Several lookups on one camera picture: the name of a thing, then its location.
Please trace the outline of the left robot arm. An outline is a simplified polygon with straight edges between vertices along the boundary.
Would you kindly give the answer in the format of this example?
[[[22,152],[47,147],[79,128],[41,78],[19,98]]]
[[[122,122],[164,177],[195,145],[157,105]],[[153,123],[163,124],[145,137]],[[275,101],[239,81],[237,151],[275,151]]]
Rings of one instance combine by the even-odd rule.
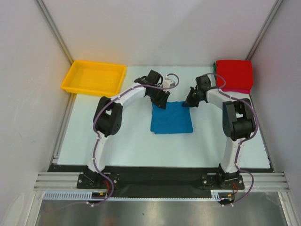
[[[169,75],[163,78],[160,73],[150,70],[148,75],[135,79],[125,91],[113,97],[100,98],[93,118],[96,141],[87,170],[83,173],[93,188],[101,187],[106,180],[101,174],[105,168],[105,154],[112,136],[121,128],[123,111],[143,97],[149,97],[155,106],[166,109],[169,90],[179,84],[179,78],[176,78],[177,81],[170,79]]]

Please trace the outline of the blue t shirt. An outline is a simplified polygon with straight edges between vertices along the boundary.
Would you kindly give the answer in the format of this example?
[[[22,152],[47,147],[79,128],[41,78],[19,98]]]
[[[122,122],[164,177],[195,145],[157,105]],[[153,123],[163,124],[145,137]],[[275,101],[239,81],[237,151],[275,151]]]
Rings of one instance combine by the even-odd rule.
[[[150,131],[155,134],[192,133],[190,108],[183,101],[167,102],[166,109],[152,104]]]

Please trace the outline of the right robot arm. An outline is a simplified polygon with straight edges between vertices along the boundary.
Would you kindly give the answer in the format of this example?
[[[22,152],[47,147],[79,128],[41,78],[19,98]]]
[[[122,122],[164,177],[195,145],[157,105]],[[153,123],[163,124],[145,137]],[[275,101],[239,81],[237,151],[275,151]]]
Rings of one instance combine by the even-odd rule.
[[[219,88],[212,86],[206,73],[196,78],[196,86],[191,87],[183,107],[198,107],[201,101],[213,104],[222,110],[222,129],[227,137],[224,156],[218,166],[214,185],[228,189],[239,180],[240,156],[246,141],[252,139],[257,131],[257,116],[250,99],[240,99],[226,94],[222,88],[226,85],[225,79]]]

